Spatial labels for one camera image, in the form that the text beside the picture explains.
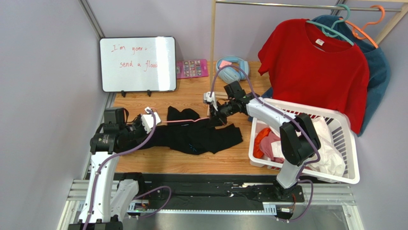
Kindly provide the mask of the pink wire hanger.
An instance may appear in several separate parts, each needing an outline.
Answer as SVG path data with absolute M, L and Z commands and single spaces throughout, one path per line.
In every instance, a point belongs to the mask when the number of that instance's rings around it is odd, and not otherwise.
M 154 114 L 156 114 L 156 113 L 159 114 L 159 112 L 158 112 L 158 110 L 156 108 L 151 107 L 150 109 Z M 159 121 L 159 124 L 167 124 L 167 125 L 168 124 L 179 124 L 179 125 L 181 124 L 181 125 L 183 125 L 183 124 L 195 123 L 195 122 L 198 122 L 198 121 L 208 120 L 208 119 L 209 119 L 209 117 L 198 118 L 198 119 L 195 119 L 195 120 L 194 119 L 171 120 L 171 121 L 161 120 L 161 121 Z

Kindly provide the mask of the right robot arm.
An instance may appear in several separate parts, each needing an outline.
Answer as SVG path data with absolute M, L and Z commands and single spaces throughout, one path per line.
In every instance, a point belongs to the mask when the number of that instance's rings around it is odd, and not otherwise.
M 321 143 L 310 116 L 304 113 L 291 115 L 254 92 L 246 93 L 238 81 L 224 89 L 227 93 L 224 104 L 217 101 L 214 92 L 203 94 L 203 103 L 209 106 L 209 126 L 226 125 L 227 117 L 243 113 L 277 130 L 285 160 L 274 182 L 274 195 L 279 200 L 291 198 L 305 164 L 319 156 Z

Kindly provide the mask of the black t shirt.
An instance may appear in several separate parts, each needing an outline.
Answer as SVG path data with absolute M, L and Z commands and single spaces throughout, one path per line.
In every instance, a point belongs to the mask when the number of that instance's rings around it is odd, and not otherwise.
M 199 114 L 191 108 L 179 111 L 170 107 L 167 120 L 198 119 Z M 206 152 L 213 154 L 231 148 L 243 142 L 240 128 L 234 124 L 216 129 L 207 126 L 209 120 L 189 124 L 168 124 L 158 126 L 152 138 L 142 149 L 168 147 L 182 153 L 200 155 Z

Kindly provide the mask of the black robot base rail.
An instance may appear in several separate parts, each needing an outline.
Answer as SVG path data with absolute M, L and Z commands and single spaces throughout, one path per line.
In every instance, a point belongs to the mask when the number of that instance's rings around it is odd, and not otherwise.
M 127 208 L 136 217 L 155 214 L 253 214 L 290 219 L 305 202 L 303 189 L 278 187 L 274 175 L 115 173 L 114 185 L 133 179 L 139 192 Z

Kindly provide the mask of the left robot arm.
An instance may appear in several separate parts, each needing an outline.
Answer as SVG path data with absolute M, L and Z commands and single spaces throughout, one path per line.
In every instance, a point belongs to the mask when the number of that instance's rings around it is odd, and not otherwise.
M 161 123 L 158 113 L 151 107 L 144 111 L 129 121 L 129 112 L 123 107 L 104 110 L 103 123 L 90 140 L 91 174 L 85 203 L 77 223 L 69 224 L 68 229 L 124 228 L 123 219 L 133 197 L 139 192 L 139 182 L 134 174 L 130 174 L 119 182 L 113 195 L 113 179 L 119 157 L 144 146 Z

